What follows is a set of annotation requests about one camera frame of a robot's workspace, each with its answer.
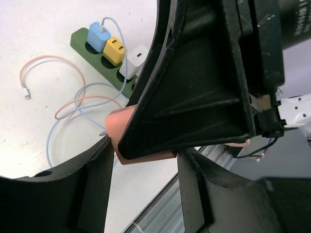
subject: yellow charger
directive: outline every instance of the yellow charger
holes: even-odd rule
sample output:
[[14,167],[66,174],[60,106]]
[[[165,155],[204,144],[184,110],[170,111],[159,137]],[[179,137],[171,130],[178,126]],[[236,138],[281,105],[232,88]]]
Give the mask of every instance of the yellow charger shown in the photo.
[[123,43],[115,36],[107,40],[104,47],[103,56],[115,67],[124,59]]

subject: white tabletop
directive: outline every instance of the white tabletop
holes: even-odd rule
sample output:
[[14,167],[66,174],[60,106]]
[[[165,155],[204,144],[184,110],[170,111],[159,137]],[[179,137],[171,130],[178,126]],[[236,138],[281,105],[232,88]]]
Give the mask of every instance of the white tabletop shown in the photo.
[[[54,113],[72,100],[82,86],[77,73],[63,63],[31,65],[25,73],[25,83],[32,98],[26,100],[18,81],[20,68],[36,56],[53,54],[74,62],[87,83],[106,82],[69,45],[74,31],[88,28],[104,16],[113,17],[119,23],[128,48],[138,44],[151,46],[156,0],[0,0],[1,176],[33,176],[49,168],[45,149],[48,132],[55,123]],[[112,23],[107,23],[107,28],[118,34]],[[90,87],[86,93],[114,97],[117,92],[97,86]],[[126,103],[124,97],[118,101]],[[109,103],[87,113],[103,124],[105,116],[116,108],[114,103]],[[52,163],[62,163],[85,151],[100,139],[100,131],[79,114],[63,120],[52,134]],[[105,232],[121,232],[176,172],[176,160],[117,164],[112,175]]]

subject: power strip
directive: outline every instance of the power strip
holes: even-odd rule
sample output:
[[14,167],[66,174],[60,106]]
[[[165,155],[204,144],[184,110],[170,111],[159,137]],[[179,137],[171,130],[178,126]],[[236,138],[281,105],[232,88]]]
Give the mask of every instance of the power strip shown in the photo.
[[[71,35],[70,46],[78,52],[88,63],[91,64],[101,75],[103,75],[112,85],[114,85],[118,90],[121,90],[123,81],[118,79],[117,73],[121,67],[114,67],[112,69],[106,68],[103,66],[102,53],[93,54],[86,49],[86,38],[87,38],[88,29],[80,28]],[[129,99],[133,93],[135,79],[137,76],[134,76],[130,82],[125,85],[123,94]]]

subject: charger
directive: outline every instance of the charger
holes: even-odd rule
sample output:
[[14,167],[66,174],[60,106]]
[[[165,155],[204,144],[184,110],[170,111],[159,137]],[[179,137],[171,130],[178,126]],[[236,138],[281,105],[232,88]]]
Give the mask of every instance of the charger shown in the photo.
[[[138,45],[127,54],[127,79],[132,79],[133,76],[142,68],[148,55],[148,49],[144,45]],[[126,67],[125,62],[121,65],[120,74],[125,77]]]
[[115,67],[118,66],[125,56],[123,43],[113,36],[107,41],[103,56]]
[[111,38],[110,32],[99,22],[94,22],[89,26],[87,33],[87,43],[89,43],[98,53],[103,52],[107,40]]

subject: black wire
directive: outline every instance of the black wire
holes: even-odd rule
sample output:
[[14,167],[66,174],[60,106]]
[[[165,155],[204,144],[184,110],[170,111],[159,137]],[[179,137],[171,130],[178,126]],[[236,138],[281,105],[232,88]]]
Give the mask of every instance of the black wire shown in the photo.
[[256,154],[256,153],[258,153],[258,152],[260,152],[260,151],[262,151],[262,150],[268,149],[269,147],[273,146],[273,145],[276,143],[277,140],[278,140],[278,138],[275,138],[275,139],[274,139],[271,143],[269,143],[268,145],[266,145],[266,146],[264,146],[264,147],[262,147],[262,148],[259,148],[259,149],[255,150],[255,151],[253,151],[253,152],[251,152],[251,153],[249,153],[249,154],[247,154],[247,155],[243,155],[243,156],[240,156],[240,157],[233,157],[233,156],[231,155],[231,157],[234,158],[234,159],[243,159],[243,158],[248,158],[248,157],[258,157],[259,155],[255,155],[255,156],[254,156],[254,154]]

